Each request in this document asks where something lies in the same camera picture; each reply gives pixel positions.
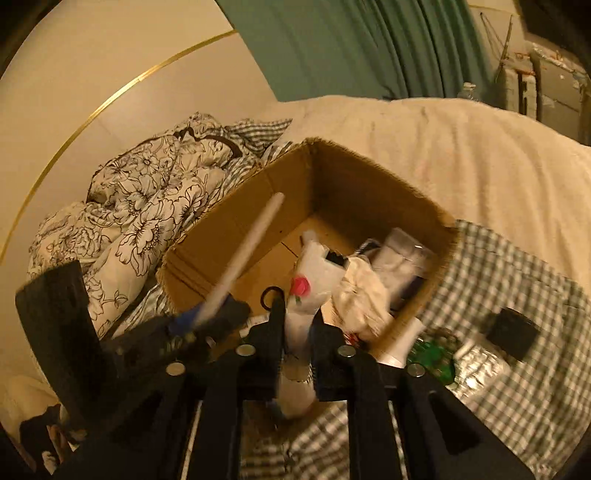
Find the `clear cotton swab jar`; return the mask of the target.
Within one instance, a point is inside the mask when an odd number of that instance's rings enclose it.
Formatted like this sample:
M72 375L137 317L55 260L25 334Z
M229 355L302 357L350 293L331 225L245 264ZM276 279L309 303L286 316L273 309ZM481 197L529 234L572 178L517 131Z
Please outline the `clear cotton swab jar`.
M429 273L436 255L401 228L394 228L370 264L393 304L417 278Z

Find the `white stick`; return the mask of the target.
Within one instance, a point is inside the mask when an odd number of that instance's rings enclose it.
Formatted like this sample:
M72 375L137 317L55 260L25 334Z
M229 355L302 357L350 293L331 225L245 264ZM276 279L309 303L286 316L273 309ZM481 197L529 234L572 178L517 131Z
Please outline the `white stick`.
M204 324L214 318L217 311L221 309L226 296L228 296L230 288L235 285L235 281L238 280L240 275L242 275L246 264L249 262L249 259L252 258L257 246L263 241L263 237L266 234L266 231L269 230L271 223L273 223L273 219L276 217L277 213L279 213L283 201L284 194L277 192L266 202L263 210L260 211L259 216L257 216L256 220L252 223L252 227L249 228L249 232L246 233L242 243L240 243L236 249L235 254L233 254L229 260L221 278L219 278L219 281L215 284L211 293L208 294L204 303L195 315L191 323L191 329L193 331L204 326Z

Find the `grey cabinet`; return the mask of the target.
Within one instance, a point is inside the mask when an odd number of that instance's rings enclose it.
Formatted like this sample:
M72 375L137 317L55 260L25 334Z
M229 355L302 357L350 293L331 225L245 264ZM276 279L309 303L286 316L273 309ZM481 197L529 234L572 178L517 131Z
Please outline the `grey cabinet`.
M530 58L536 74L539 121L578 141L589 76L575 62L535 43Z

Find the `cream textured blanket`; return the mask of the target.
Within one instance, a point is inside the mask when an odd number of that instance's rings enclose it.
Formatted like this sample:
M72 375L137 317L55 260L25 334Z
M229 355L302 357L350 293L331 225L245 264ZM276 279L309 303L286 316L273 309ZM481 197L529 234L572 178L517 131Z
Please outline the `cream textured blanket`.
M457 219L501 234L590 287L590 149L514 112L464 99L346 96L274 103L280 142L323 138L413 185Z

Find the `green curtain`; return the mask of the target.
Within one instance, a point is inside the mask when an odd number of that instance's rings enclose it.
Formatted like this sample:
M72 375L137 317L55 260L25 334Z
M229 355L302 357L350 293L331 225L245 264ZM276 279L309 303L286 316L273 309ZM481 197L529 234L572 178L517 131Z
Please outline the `green curtain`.
M464 1L226 0L218 4L280 101L325 95L494 99Z

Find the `brown cardboard box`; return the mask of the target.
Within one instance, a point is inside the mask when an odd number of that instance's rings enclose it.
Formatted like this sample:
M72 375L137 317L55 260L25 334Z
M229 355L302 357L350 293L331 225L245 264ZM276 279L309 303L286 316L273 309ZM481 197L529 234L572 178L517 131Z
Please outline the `brown cardboard box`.
M168 249L158 283L174 311L202 302L221 279L266 203L284 200L231 293L259 314L259 295L286 286L301 255L300 237L312 230L329 249L348 256L368 239L385 240L400 228L431 250L433 268L418 293L370 342L385 353L429 302L446 274L460 232L451 215L377 163L321 139L308 139L249 174L195 221Z

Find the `black cup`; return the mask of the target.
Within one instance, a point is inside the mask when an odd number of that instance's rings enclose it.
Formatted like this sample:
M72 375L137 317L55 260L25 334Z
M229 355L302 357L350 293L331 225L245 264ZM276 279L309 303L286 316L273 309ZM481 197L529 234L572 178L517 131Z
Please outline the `black cup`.
M515 361L528 355L540 334L538 326L522 313L503 308L495 317L486 340Z

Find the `green snack packet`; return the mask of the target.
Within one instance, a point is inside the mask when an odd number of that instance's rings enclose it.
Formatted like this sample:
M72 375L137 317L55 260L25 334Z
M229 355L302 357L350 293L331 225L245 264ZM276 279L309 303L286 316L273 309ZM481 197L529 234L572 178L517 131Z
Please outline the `green snack packet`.
M451 385L456 378L454 355L458 347L458 339L453 335L425 334L412 347L407 364L419 364L444 385Z

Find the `clear plastic bag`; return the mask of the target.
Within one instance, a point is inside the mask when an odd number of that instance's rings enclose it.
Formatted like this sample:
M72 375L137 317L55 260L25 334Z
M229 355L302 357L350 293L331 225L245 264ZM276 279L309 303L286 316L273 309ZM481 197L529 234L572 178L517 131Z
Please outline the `clear plastic bag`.
M474 336L454 354L452 393L463 402L481 397L511 368L502 352L483 336Z

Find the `white lace cloth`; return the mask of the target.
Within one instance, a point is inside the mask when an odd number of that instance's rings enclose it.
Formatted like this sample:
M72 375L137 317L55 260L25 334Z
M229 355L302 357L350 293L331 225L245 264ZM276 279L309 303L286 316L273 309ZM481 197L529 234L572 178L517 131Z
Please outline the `white lace cloth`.
M332 294L332 323L365 342L377 340L392 320L390 293L368 261L349 257Z

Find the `white plastic bottle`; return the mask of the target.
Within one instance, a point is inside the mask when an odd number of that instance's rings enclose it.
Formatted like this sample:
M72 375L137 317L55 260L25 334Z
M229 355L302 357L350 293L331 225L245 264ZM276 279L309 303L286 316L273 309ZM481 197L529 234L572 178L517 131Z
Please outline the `white plastic bottle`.
M385 343L373 348L370 354L379 363L394 368L404 368L407 364L408 354L424 330L423 322L419 318L413 317L404 325L396 326Z

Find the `grey checkered cloth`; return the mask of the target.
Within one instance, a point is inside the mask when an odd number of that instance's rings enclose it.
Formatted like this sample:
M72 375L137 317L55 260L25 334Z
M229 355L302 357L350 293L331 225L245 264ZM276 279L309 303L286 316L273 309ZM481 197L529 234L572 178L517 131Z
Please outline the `grey checkered cloth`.
M590 150L527 117L452 101L383 105L374 115L220 126L207 115L111 160L112 201L130 215L121 261L157 274L175 312L204 302L267 202L279 213L231 287L283 289L308 336L311 318L346 290L368 242L413 239L384 319L342 328L361 353L393 360L401 337L437 387L503 443L523 477L550 479L590 424Z

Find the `white red sachet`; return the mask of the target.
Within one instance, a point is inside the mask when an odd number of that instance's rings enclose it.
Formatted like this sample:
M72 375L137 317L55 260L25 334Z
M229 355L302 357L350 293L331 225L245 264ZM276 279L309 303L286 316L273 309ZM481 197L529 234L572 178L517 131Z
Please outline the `white red sachet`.
M315 314L332 297L345 275L346 258L318 240L315 231L301 234L301 255L287 295L284 353L276 403L287 420L304 416L315 403L308 341Z

